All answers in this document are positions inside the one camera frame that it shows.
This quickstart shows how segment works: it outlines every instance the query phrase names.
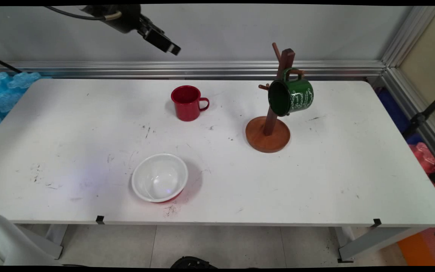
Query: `dark wooden post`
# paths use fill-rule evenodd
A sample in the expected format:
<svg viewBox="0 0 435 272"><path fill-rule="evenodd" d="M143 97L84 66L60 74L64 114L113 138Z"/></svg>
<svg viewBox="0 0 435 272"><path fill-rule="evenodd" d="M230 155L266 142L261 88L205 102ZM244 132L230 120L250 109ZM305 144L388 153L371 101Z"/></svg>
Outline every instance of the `dark wooden post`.
<svg viewBox="0 0 435 272"><path fill-rule="evenodd" d="M278 51L276 48L276 44L273 43L273 48L275 49L275 53ZM283 70L286 68L291 68L293 65L293 61L295 60L295 52L290 48L283 50L281 52L281 58L279 60L278 73L276 74L276 79L281 79ZM268 108L268 115L266 115L266 122L264 123L264 134L269 136L273 134L273 129L275 128L276 119L278 115L276 115L271 107Z"/></svg>

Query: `red object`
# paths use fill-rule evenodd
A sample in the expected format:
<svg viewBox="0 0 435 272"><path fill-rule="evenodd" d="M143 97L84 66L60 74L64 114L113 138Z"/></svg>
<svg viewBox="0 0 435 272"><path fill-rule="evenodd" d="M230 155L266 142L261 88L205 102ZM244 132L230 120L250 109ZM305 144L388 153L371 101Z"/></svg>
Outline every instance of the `red object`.
<svg viewBox="0 0 435 272"><path fill-rule="evenodd" d="M177 87L172 91L171 98L176 107L177 118L186 122L195 120L201 111L209 108L209 99L201 98L201 92L193 86ZM199 101L207 101L207 106L199 108Z"/></svg>
<svg viewBox="0 0 435 272"><path fill-rule="evenodd" d="M435 158L424 143L409 145L427 175L435 172Z"/></svg>

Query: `green mug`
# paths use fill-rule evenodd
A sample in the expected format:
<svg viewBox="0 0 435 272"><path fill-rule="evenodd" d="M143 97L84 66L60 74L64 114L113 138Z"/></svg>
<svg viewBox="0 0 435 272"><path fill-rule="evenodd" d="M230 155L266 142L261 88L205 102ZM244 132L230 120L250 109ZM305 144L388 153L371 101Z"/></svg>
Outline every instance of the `green mug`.
<svg viewBox="0 0 435 272"><path fill-rule="evenodd" d="M307 79L289 80L288 72L297 68L288 68L283 71L282 79L273 81L268 90L268 102L276 115L283 117L292 112L305 110L313 102L313 88Z"/></svg>

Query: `bowl rim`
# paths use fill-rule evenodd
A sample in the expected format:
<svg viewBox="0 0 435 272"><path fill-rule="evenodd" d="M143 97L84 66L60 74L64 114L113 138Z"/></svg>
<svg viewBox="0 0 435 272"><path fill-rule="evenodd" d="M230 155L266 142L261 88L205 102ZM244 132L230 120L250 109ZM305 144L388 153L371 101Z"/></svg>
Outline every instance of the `bowl rim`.
<svg viewBox="0 0 435 272"><path fill-rule="evenodd" d="M180 186L180 188L179 189L177 189L172 195L170 195L170 196L168 196L168 197L166 197L166 198L155 198L155 199L152 199L152 198L146 198L145 196L142 196L140 193L139 193L139 191L137 190L137 188L135 187L135 173L137 172L137 170L146 162L146 161L148 161L148 160L150 160L151 158L154 158L154 157L160 157L160 156L170 156L170 157L173 157L173 158L175 158L176 160L178 160L179 162L181 162L181 164L184 166L184 170L185 170L185 180L184 180L184 182L183 182L183 184L182 184L182 186ZM152 155L152 156L150 156L150 157L147 157L145 160L143 160L142 162L140 162L139 163L139 165L137 165L137 167L135 167L135 169L134 169L134 171L132 172L132 178L131 178L131 184L132 184L132 189L133 189L133 191L135 192L135 194L140 198L140 199L143 199L143 200L145 200L145 201L148 201L148 202L154 202L154 203L157 203L157 202L164 202L164 201L167 201L167 200L170 200L171 198L174 198L174 197L176 197L179 193L181 193L181 191L184 189L184 187L186 187L186 184L187 184L187 181L188 181L188 176L189 176L189 172L188 172L188 168L187 168L187 165L186 165L186 163L181 159L181 158L179 158L178 156L176 156L176 155L174 155L174 154L171 154L171 153L158 153L158 154L154 154L154 155Z"/></svg>

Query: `mug handle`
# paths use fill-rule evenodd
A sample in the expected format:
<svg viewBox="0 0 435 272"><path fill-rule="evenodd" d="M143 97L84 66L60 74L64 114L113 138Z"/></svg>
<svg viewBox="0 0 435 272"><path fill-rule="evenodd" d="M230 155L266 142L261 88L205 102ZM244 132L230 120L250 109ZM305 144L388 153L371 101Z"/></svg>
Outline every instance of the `mug handle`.
<svg viewBox="0 0 435 272"><path fill-rule="evenodd" d="M281 77L282 81L288 81L288 76L290 75L290 74L288 74L288 72L291 71L291 70L299 70L299 69L295 68L295 67L284 69L283 70L283 75ZM298 74L298 79L297 80L300 80L300 79L302 79L302 74Z"/></svg>
<svg viewBox="0 0 435 272"><path fill-rule="evenodd" d="M209 99L202 97L202 98L199 98L199 101L207 101L207 106L205 106L203 108L199 108L199 111L204 111L204 110L207 110L207 108L209 108Z"/></svg>

